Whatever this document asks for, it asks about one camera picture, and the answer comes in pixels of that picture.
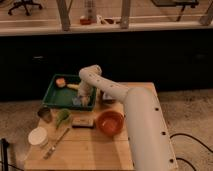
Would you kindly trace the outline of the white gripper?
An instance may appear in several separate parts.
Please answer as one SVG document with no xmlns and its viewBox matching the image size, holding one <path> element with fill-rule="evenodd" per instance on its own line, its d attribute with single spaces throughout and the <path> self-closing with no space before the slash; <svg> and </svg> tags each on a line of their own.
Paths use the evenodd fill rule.
<svg viewBox="0 0 213 171">
<path fill-rule="evenodd" d="M 88 83 L 81 81 L 78 87 L 78 97 L 83 106 L 87 106 L 90 102 L 90 96 L 92 94 L 92 86 Z"/>
</svg>

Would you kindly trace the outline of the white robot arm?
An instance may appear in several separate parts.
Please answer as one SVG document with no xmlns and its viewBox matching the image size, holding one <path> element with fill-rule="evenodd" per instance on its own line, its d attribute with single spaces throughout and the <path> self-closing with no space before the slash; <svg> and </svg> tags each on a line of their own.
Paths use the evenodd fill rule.
<svg viewBox="0 0 213 171">
<path fill-rule="evenodd" d="M 145 87 L 128 87 L 100 75 L 92 65 L 79 71 L 80 94 L 91 86 L 123 104 L 135 171 L 177 171 L 178 166 L 157 96 Z"/>
</svg>

